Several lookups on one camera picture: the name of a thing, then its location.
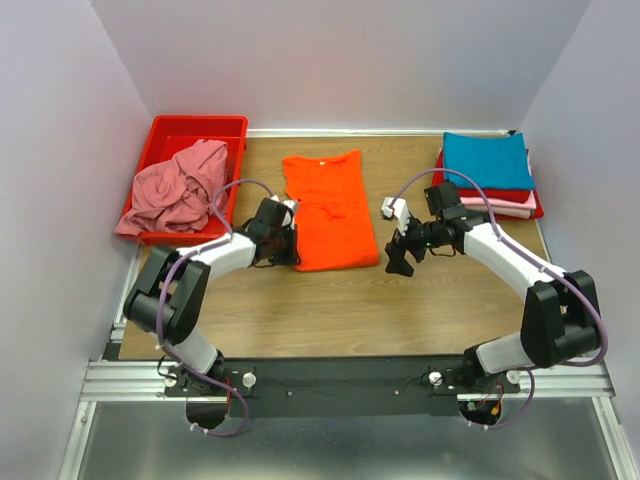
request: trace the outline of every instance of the screw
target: screw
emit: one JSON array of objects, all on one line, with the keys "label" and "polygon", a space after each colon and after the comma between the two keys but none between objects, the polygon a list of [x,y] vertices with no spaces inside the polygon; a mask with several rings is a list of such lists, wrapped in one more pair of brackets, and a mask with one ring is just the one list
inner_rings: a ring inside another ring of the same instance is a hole
[{"label": "screw", "polygon": [[520,381],[520,374],[517,370],[509,370],[507,372],[507,380],[513,385],[517,385]]},{"label": "screw", "polygon": [[164,379],[164,386],[167,388],[175,387],[177,383],[178,380],[176,380],[174,377],[166,377]]},{"label": "screw", "polygon": [[252,372],[247,372],[242,376],[242,384],[247,388],[253,387],[256,380],[256,376]]},{"label": "screw", "polygon": [[431,372],[429,374],[429,383],[436,387],[442,385],[442,374],[440,372]]}]

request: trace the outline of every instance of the white wall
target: white wall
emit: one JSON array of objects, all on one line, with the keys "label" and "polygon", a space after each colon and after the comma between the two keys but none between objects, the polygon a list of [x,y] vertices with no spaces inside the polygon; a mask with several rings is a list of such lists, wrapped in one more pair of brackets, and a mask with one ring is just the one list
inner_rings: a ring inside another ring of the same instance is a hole
[{"label": "white wall", "polygon": [[517,128],[589,0],[93,0],[147,108]]},{"label": "white wall", "polygon": [[554,261],[596,279],[615,405],[640,460],[640,3],[594,0],[522,125]]},{"label": "white wall", "polygon": [[57,478],[150,117],[86,0],[0,2],[0,478]]}]

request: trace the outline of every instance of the stack of folded clothes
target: stack of folded clothes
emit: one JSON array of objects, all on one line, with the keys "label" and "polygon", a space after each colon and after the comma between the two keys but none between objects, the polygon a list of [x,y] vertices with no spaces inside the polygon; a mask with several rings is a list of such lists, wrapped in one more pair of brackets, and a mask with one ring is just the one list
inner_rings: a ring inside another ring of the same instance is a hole
[{"label": "stack of folded clothes", "polygon": [[[528,219],[544,215],[521,133],[500,138],[445,133],[436,167],[457,170],[475,181],[498,217]],[[438,172],[433,175],[432,186],[445,180],[458,187],[460,199],[468,209],[487,211],[477,190],[457,175]]]}]

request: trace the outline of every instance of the pink cloth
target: pink cloth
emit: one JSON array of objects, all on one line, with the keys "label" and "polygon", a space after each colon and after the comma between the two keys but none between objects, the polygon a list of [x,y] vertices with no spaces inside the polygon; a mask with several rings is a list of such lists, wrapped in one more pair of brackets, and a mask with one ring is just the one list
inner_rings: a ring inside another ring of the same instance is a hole
[{"label": "pink cloth", "polygon": [[[474,205],[484,205],[484,200],[480,197],[461,197],[460,201],[467,207]],[[529,198],[524,203],[510,202],[509,200],[501,200],[499,198],[489,198],[492,207],[517,208],[520,210],[535,210],[536,199],[533,192],[529,193]]]},{"label": "pink cloth", "polygon": [[[227,144],[198,140],[171,160],[150,165],[133,179],[133,206],[115,232],[196,232],[213,213],[213,194],[225,183]],[[218,199],[224,213],[226,193]]]},{"label": "pink cloth", "polygon": [[[496,215],[507,215],[509,217],[518,217],[518,218],[531,218],[533,213],[535,212],[535,208],[531,210],[525,210],[522,208],[506,208],[506,207],[494,207],[493,202],[491,204],[493,213]],[[487,207],[484,205],[468,205],[467,208],[469,210],[475,210],[477,212],[486,212]]]}]

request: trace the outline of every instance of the metal floor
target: metal floor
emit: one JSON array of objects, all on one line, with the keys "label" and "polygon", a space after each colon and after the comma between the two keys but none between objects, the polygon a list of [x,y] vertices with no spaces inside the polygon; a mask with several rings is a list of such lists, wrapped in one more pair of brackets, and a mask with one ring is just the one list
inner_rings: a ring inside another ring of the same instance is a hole
[{"label": "metal floor", "polygon": [[[509,400],[515,409],[521,400]],[[618,478],[589,398],[535,400],[483,432],[429,416],[254,420],[236,438],[190,432],[182,402],[97,406],[81,479]]]}]

